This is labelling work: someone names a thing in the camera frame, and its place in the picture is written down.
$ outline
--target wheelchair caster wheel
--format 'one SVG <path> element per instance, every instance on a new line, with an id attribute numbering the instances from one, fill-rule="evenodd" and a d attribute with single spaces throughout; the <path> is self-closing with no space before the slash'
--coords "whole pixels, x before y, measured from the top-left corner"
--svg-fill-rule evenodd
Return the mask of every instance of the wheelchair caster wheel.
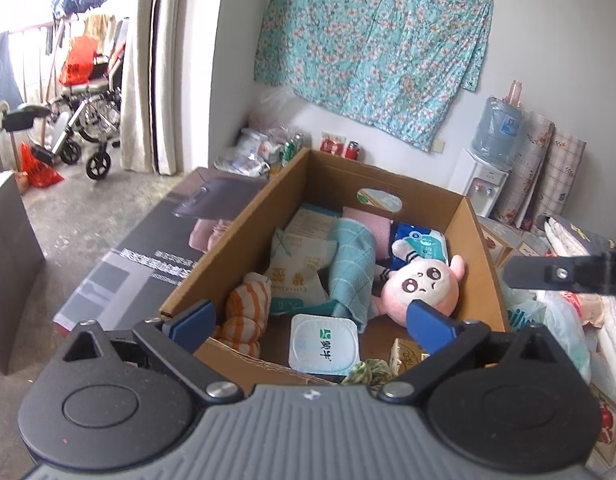
<path id="1" fill-rule="evenodd" d="M 105 178 L 110 171 L 110 155 L 107 152 L 95 153 L 86 162 L 86 175 L 92 180 Z"/>
<path id="2" fill-rule="evenodd" d="M 68 164 L 68 166 L 73 166 L 82 158 L 82 147 L 76 140 L 66 139 L 64 148 L 59 154 L 59 157 L 64 163 Z"/>

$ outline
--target white curtain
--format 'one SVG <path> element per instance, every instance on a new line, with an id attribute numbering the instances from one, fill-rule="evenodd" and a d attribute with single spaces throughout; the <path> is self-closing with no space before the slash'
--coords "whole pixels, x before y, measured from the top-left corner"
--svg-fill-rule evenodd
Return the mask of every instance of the white curtain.
<path id="1" fill-rule="evenodd" d="M 131 16 L 121 104 L 125 170 L 175 174 L 174 44 L 179 0 L 138 0 Z"/>

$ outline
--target plush toy face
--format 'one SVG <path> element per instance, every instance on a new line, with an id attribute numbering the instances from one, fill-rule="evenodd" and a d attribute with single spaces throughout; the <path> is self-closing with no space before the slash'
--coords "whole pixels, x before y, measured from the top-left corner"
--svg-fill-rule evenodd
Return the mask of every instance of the plush toy face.
<path id="1" fill-rule="evenodd" d="M 450 292 L 450 272 L 448 266 L 438 260 L 415 260 L 390 276 L 386 286 L 401 304 L 422 300 L 434 306 Z"/>

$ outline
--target wall outlet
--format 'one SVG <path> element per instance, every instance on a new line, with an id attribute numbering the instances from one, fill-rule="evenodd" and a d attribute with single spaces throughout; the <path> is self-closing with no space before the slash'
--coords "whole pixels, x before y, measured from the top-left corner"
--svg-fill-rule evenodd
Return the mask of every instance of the wall outlet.
<path id="1" fill-rule="evenodd" d="M 435 139 L 432 142 L 432 147 L 430 148 L 430 151 L 433 153 L 443 153 L 445 147 L 446 142 L 444 140 Z"/>

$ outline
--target plush toy eye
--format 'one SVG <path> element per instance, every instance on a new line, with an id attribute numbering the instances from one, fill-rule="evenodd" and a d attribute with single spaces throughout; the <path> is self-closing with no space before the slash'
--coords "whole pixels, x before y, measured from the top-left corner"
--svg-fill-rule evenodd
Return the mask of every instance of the plush toy eye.
<path id="1" fill-rule="evenodd" d="M 402 289 L 404 292 L 415 292 L 418 288 L 418 284 L 415 280 L 410 278 L 402 283 Z"/>
<path id="2" fill-rule="evenodd" d="M 428 275 L 428 277 L 431 280 L 440 280 L 441 279 L 441 272 L 439 272 L 439 269 L 437 269 L 436 267 L 430 267 L 426 271 L 426 274 Z"/>

